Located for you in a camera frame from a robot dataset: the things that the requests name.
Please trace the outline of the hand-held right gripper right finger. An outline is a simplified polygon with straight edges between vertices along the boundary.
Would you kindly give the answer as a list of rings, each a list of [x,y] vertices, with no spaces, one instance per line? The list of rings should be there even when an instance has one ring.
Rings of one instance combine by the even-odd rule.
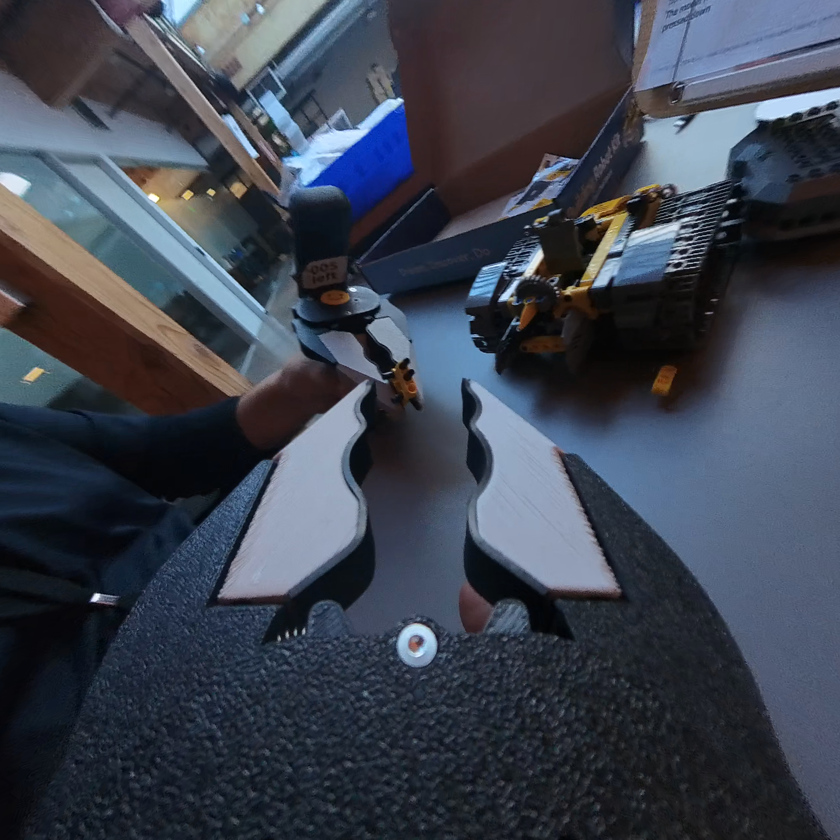
[[[559,446],[476,381],[463,381],[463,422],[470,544],[540,596],[619,598]]]

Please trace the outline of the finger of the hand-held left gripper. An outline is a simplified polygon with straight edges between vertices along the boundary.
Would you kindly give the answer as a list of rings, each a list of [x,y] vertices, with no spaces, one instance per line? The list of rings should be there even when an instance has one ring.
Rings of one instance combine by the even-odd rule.
[[[371,321],[365,329],[365,341],[367,357],[382,375],[396,367],[414,369],[412,341],[392,318]]]
[[[370,382],[376,387],[392,387],[377,365],[368,358],[362,343],[350,332],[321,332],[317,338],[324,359],[345,379],[355,385]]]

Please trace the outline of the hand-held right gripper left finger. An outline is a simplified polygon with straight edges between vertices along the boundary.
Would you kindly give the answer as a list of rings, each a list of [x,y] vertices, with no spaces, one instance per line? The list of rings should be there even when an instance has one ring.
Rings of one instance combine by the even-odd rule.
[[[375,570],[361,483],[373,384],[359,384],[275,457],[217,590],[220,605],[353,604]]]

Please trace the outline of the yellow toy beam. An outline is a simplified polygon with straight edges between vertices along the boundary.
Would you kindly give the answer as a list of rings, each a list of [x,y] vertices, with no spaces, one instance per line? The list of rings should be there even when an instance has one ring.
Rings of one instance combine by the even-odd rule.
[[[424,402],[410,358],[405,357],[396,363],[383,374],[383,379],[392,388],[391,403],[394,406],[412,406],[417,411],[423,410]]]

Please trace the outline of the yellow grey toy bulldozer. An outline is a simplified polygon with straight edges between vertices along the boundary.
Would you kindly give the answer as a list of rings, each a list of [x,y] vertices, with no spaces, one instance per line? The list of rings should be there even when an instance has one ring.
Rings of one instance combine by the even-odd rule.
[[[537,355],[575,375],[601,337],[630,351],[693,351],[726,294],[742,218],[732,180],[684,193],[653,184],[578,217],[552,211],[477,274],[470,337],[498,373]]]

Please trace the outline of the grey desk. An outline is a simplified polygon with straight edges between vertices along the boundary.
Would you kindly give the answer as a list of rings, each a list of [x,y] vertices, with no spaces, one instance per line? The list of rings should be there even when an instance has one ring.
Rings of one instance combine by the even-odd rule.
[[[801,789],[838,838],[838,234],[744,249],[707,343],[658,365],[592,352],[580,376],[495,372],[469,336],[469,281],[400,296],[425,405],[369,436],[375,574],[361,633],[411,616],[460,630],[466,465],[460,384],[476,380],[577,454],[706,589],[759,684]]]

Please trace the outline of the person's left hand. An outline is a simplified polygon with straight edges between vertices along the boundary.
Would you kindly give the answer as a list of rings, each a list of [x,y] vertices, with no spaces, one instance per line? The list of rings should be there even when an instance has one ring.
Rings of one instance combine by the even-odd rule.
[[[236,423],[255,448],[277,452],[354,388],[335,366],[301,355],[239,398]]]

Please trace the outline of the blue plastic bin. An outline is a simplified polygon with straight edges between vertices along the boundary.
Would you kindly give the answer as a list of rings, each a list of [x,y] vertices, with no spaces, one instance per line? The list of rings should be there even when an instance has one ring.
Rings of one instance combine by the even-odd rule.
[[[354,222],[415,173],[403,99],[384,102],[358,131],[360,138],[307,184],[339,188],[350,201]]]

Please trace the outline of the navy box base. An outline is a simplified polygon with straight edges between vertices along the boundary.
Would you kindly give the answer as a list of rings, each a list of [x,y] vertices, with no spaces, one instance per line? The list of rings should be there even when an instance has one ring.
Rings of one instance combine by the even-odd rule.
[[[382,295],[472,280],[497,263],[534,219],[559,209],[567,217],[612,197],[644,137],[644,120],[634,93],[627,91],[604,123],[562,193],[551,205],[499,219],[520,190],[455,214],[429,188],[359,259],[368,285]]]

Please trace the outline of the white plastic bag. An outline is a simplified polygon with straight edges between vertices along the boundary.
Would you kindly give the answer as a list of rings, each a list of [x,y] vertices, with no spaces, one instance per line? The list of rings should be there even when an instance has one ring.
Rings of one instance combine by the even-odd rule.
[[[308,147],[303,154],[290,155],[283,158],[281,162],[286,167],[299,172],[304,170],[322,171],[366,137],[403,103],[402,98],[387,99],[354,128],[335,129],[330,123],[327,123],[311,136],[308,140]]]

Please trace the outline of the printed booklet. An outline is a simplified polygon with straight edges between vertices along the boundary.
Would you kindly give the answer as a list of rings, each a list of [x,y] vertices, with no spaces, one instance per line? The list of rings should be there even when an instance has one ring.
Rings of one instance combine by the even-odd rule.
[[[552,204],[580,163],[577,159],[546,153],[530,183],[512,196],[499,219],[507,219]]]

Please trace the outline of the person's dark blue jacket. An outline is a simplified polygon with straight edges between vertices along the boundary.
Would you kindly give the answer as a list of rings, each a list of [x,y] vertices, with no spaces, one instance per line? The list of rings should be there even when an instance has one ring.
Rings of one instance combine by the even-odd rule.
[[[2,838],[36,808],[106,651],[162,564],[194,530],[92,458],[2,421]],[[93,592],[119,609],[88,606]]]

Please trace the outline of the black toy part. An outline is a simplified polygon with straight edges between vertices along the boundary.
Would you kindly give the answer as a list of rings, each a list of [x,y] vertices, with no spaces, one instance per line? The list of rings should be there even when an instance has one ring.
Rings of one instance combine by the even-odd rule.
[[[837,234],[838,101],[758,121],[731,148],[727,175],[740,186],[747,238],[781,242]]]

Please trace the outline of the instruction sheet board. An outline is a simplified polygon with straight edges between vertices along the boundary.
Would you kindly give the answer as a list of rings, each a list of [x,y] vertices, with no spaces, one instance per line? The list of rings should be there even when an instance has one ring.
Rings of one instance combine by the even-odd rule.
[[[839,83],[838,1],[644,1],[633,90],[658,119]]]

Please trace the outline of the wooden post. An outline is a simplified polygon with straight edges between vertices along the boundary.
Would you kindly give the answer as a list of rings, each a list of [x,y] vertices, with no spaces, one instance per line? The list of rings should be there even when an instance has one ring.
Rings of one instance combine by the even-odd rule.
[[[4,185],[2,327],[153,415],[241,396],[248,380]]]

